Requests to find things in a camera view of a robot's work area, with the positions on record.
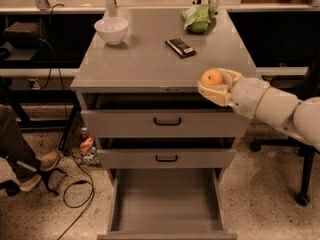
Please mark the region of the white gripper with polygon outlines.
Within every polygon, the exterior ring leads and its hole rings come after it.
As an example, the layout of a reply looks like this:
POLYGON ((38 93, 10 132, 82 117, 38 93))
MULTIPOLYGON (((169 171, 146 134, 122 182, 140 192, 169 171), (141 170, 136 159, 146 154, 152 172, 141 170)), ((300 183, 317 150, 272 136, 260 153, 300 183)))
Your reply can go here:
POLYGON ((253 119, 258 104, 270 88, 270 84, 258 78, 242 79, 243 75, 234 70, 216 68, 216 71, 218 75, 215 79, 215 85, 199 81, 198 92, 207 100, 221 107, 226 107, 233 102, 235 113, 253 119), (230 94, 229 86, 233 85, 230 94))

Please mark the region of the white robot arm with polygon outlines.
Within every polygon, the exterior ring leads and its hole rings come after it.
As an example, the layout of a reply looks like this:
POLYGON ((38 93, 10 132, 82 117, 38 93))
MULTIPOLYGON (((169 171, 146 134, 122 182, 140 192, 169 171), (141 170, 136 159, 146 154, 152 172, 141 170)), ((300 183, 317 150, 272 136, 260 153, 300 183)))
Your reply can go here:
POLYGON ((267 81, 244 77, 224 68, 205 71, 198 92, 207 100, 247 119, 257 119, 274 130, 320 151, 318 97, 300 100, 267 81))

